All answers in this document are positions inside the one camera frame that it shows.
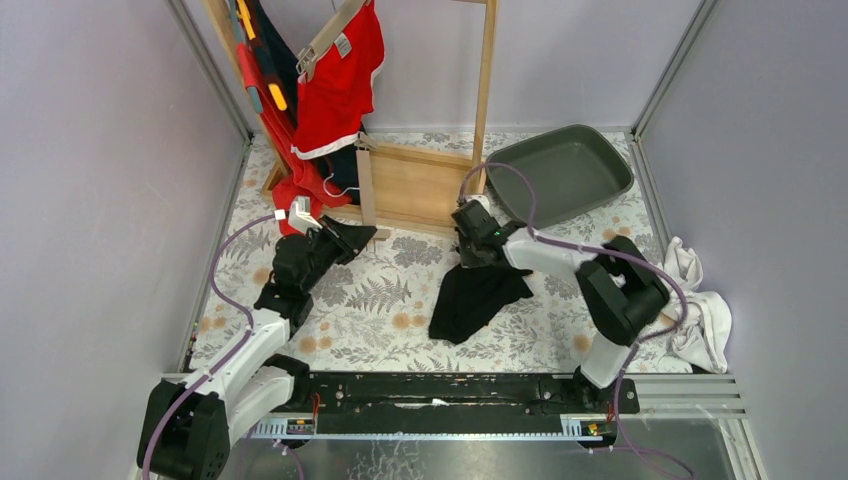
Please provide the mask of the red hanging garment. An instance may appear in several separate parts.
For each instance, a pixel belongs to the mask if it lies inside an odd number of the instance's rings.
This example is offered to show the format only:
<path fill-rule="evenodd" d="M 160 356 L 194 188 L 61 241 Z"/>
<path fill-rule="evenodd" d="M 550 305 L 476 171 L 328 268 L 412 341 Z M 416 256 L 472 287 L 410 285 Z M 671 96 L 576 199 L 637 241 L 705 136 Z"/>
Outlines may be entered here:
<path fill-rule="evenodd" d="M 262 112 L 259 114 L 270 133 L 270 140 L 290 173 L 279 180 L 271 190 L 271 197 L 277 209 L 289 210 L 297 197 L 309 200 L 308 212 L 319 219 L 325 207 L 338 208 L 352 203 L 350 194 L 342 194 L 334 185 L 324 186 L 324 178 L 317 167 L 307 160 L 301 160 L 292 151 L 294 126 L 287 110 L 280 110 L 273 94 L 262 78 L 255 54 L 245 44 L 237 45 L 237 59 L 242 69 L 246 87 L 255 87 L 259 94 Z"/>

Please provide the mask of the wooden rack with base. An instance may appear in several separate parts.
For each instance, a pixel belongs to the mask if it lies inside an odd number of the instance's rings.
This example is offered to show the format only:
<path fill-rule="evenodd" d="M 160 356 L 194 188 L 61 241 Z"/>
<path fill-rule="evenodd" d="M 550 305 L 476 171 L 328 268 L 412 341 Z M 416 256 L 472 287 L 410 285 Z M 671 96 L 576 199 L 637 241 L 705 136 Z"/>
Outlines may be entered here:
<path fill-rule="evenodd" d="M 244 44 L 244 34 L 236 13 L 237 1 L 201 1 L 214 26 L 218 39 L 231 64 L 243 80 L 237 59 L 237 45 Z M 461 181 L 471 169 L 483 164 L 498 1 L 463 1 L 485 5 L 485 20 L 480 63 L 479 85 L 471 155 L 428 150 L 407 145 L 377 142 L 371 152 L 377 225 L 450 236 L 454 231 L 454 210 Z M 259 190 L 273 206 L 271 190 L 289 168 L 275 150 L 276 159 Z M 325 207 L 334 217 L 361 220 L 360 207 L 346 205 Z"/>

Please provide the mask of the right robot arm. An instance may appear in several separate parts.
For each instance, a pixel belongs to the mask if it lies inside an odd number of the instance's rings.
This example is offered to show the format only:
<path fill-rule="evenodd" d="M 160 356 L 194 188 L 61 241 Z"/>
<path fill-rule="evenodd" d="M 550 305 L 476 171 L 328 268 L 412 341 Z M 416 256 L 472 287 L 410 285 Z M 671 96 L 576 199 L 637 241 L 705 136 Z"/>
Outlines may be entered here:
<path fill-rule="evenodd" d="M 625 236 L 599 247 L 547 237 L 521 222 L 500 224 L 478 200 L 462 202 L 452 219 L 462 266 L 539 272 L 576 283 L 597 331 L 577 374 L 597 389 L 621 375 L 642 331 L 679 289 Z"/>

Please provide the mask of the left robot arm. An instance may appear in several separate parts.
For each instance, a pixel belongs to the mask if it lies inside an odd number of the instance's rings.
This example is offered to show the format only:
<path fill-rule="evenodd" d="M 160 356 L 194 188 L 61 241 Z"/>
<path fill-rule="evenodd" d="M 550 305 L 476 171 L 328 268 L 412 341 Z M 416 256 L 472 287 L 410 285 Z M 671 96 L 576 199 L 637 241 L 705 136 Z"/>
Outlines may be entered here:
<path fill-rule="evenodd" d="M 377 229 L 323 216 L 282 237 L 246 323 L 209 362 L 174 383 L 163 380 L 146 407 L 137 466 L 144 479 L 216 479 L 232 447 L 267 414 L 307 399 L 308 367 L 275 364 L 276 353 L 305 323 L 311 290 L 334 265 L 354 260 Z"/>

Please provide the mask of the grey plastic tray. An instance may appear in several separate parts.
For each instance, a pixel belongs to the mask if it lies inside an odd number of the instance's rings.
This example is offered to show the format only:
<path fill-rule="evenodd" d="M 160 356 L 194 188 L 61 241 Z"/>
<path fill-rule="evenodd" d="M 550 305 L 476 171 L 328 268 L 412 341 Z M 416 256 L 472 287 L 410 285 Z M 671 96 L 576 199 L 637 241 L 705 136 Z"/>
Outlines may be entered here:
<path fill-rule="evenodd" d="M 634 175 L 613 144 L 587 125 L 549 131 L 488 156 L 487 181 L 513 220 L 525 221 L 536 199 L 537 229 L 571 220 L 627 193 Z"/>

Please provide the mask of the beige clip hanger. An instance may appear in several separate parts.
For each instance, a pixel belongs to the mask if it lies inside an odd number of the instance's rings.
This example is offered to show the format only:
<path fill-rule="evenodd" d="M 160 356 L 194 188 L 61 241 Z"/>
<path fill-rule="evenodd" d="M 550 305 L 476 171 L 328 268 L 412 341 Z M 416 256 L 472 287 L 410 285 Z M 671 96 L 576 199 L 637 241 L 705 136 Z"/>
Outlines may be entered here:
<path fill-rule="evenodd" d="M 305 76 L 306 81 L 312 79 L 317 61 L 334 45 L 362 7 L 370 3 L 371 0 L 345 0 L 312 41 L 298 53 L 297 71 Z"/>

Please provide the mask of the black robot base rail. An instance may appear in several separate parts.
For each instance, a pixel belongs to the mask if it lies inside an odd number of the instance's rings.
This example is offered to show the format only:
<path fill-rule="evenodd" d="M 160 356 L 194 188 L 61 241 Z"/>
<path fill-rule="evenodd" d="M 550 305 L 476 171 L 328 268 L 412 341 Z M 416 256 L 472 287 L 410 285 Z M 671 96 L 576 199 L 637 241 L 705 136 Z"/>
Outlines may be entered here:
<path fill-rule="evenodd" d="M 569 375 L 316 371 L 275 413 L 322 435 L 562 436 L 602 439 L 635 415 L 631 380 L 596 389 Z"/>

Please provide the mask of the white crumpled cloth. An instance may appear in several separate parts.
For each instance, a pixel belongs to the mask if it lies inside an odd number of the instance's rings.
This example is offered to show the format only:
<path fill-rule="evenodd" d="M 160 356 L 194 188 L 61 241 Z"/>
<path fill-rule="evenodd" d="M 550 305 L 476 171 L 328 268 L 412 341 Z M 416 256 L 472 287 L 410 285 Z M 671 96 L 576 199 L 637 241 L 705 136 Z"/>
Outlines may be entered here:
<path fill-rule="evenodd" d="M 684 301 L 673 296 L 662 311 L 664 320 L 680 324 L 670 339 L 670 351 L 710 373 L 725 374 L 732 328 L 729 305 L 720 294 L 700 289 L 704 278 L 700 257 L 681 238 L 671 239 L 661 267 L 685 294 Z"/>

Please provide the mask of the red white-trimmed underwear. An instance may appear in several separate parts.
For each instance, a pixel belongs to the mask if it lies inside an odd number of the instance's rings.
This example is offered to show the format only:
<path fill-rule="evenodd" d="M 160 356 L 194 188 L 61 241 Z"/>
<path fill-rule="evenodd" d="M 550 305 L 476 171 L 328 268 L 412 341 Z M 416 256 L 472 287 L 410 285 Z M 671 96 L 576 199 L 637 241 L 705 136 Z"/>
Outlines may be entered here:
<path fill-rule="evenodd" d="M 299 74 L 291 147 L 297 157 L 309 160 L 354 143 L 362 117 L 374 111 L 374 81 L 384 62 L 382 28 L 371 1 L 317 61 L 312 79 Z"/>

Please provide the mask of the dark navy hanging garment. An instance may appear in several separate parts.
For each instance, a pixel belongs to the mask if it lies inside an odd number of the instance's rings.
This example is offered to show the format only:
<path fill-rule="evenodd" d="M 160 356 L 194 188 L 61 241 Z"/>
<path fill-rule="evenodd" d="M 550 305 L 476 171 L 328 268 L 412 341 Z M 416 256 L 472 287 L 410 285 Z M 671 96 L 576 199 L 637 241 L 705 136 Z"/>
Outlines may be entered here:
<path fill-rule="evenodd" d="M 297 127 L 297 58 L 276 30 L 272 21 L 266 14 L 261 2 L 254 1 L 253 8 L 255 18 L 258 22 L 258 36 L 269 50 L 271 61 L 273 62 L 278 76 L 280 77 L 282 83 L 281 87 L 286 101 L 288 102 L 286 115 L 292 122 L 292 125 Z M 360 204 L 356 147 L 354 145 L 346 145 L 328 155 L 312 159 L 310 160 L 310 163 L 314 166 L 314 170 L 320 177 L 318 187 L 322 194 L 325 194 L 323 181 L 326 180 L 327 186 L 333 185 L 331 189 L 333 193 L 338 193 L 339 191 L 344 190 L 346 195 L 350 198 L 350 203 L 353 205 Z"/>

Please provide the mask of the black underwear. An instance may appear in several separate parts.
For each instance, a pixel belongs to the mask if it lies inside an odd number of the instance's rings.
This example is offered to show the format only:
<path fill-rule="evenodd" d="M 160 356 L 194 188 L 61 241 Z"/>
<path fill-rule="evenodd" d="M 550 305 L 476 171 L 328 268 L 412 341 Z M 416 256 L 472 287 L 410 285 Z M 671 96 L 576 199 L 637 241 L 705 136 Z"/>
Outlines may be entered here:
<path fill-rule="evenodd" d="M 533 297 L 531 270 L 456 265 L 442 279 L 428 327 L 433 340 L 458 345 L 487 326 L 507 305 Z"/>

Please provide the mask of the yellow hanger on rack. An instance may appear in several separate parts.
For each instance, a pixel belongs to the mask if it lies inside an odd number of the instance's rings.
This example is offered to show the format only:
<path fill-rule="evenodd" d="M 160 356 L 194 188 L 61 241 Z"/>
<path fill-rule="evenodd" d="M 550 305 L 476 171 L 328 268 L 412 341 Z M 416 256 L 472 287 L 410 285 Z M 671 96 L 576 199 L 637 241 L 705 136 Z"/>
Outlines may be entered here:
<path fill-rule="evenodd" d="M 274 105 L 279 111 L 286 111 L 288 104 L 281 88 L 280 77 L 272 61 L 270 50 L 258 36 L 258 23 L 252 20 L 249 2 L 238 0 L 235 5 L 242 30 L 256 57 L 259 71 L 273 99 Z"/>

